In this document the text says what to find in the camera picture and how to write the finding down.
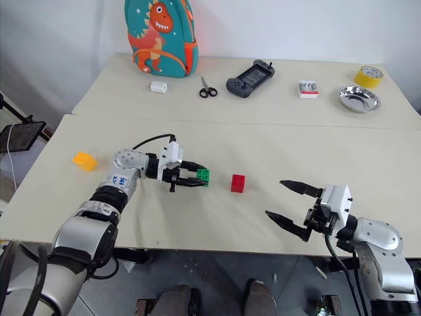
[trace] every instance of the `yellow tape roll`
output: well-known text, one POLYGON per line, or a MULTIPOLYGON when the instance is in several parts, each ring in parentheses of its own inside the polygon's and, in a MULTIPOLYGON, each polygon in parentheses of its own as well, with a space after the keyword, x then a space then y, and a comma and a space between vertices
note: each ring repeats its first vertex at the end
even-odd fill
POLYGON ((354 81, 365 88, 375 88, 383 79, 383 73, 371 66, 361 67, 354 81))

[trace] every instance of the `white table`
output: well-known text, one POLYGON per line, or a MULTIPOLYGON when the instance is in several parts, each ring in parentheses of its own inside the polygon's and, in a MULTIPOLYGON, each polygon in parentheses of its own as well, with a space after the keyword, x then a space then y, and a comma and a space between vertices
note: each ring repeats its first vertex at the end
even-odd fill
MULTIPOLYGON (((283 231, 264 210, 301 224, 311 197, 279 184, 348 184, 352 214, 398 228, 407 257, 420 257, 421 130, 338 128, 138 120, 66 115, 0 220, 0 238, 51 242, 60 225, 89 199, 114 152, 173 132, 186 160, 210 169, 209 188, 140 180, 118 226, 117 246, 328 255, 319 234, 309 243, 283 231), (72 164, 78 151, 96 157, 93 172, 72 164), (245 174, 244 194, 230 192, 245 174)), ((164 141, 144 151, 157 152, 164 141)))
POLYGON ((144 74, 132 64, 130 55, 115 55, 72 113, 124 119, 421 129, 421 116, 383 65, 374 65, 385 77, 372 89, 381 99, 382 107, 375 113, 360 115, 345 109, 338 94, 343 86, 355 85, 353 78, 361 65, 273 61, 274 77, 249 98, 228 92, 226 80, 252 64, 252 59, 201 57, 193 76, 176 79, 144 74), (219 91, 217 97, 199 96, 201 75, 219 91), (149 84, 153 80, 166 81, 167 93, 151 92, 149 84), (318 98, 299 99, 299 80, 316 80, 320 88, 318 98))

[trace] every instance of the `metal bowl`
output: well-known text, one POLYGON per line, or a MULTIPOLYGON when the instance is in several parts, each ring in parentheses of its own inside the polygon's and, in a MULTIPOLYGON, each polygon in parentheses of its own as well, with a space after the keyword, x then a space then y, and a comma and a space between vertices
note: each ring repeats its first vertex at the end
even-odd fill
POLYGON ((339 93, 339 99, 344 107, 352 112, 369 113, 380 107, 380 99, 377 95, 363 87, 343 87, 339 93))

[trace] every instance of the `white cable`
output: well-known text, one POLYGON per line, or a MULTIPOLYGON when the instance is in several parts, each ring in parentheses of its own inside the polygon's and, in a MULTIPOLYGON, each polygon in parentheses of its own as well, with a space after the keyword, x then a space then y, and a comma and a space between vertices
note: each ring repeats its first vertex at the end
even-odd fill
POLYGON ((9 159, 11 160, 13 183, 14 183, 14 191, 16 192, 16 190, 17 190, 17 187, 16 187, 16 178, 14 177, 13 161, 12 161, 11 153, 9 151, 9 142, 11 140, 11 134, 12 134, 13 126, 14 126, 14 124, 12 124, 11 128, 9 129, 9 136, 7 137, 7 153, 9 154, 9 159))

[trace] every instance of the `orange dinosaur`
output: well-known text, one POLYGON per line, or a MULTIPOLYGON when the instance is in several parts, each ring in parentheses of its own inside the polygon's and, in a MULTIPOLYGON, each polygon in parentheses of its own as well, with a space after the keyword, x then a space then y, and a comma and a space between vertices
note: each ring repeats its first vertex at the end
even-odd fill
MULTIPOLYGON (((153 5, 149 3, 149 12, 146 14, 149 18, 145 18, 145 24, 148 29, 143 29, 142 34, 137 37, 128 34, 129 43, 132 47, 137 49, 154 49, 155 51, 162 51, 162 47, 165 44, 164 38, 160 33, 169 33, 172 31, 174 26, 171 16, 164 3, 153 0, 153 5)), ((161 55, 158 53, 151 53, 149 51, 141 51, 136 54, 138 57, 137 66, 144 72, 150 72, 149 68, 145 63, 148 59, 152 59, 152 67, 156 71, 161 71, 159 63, 161 61, 161 55)))

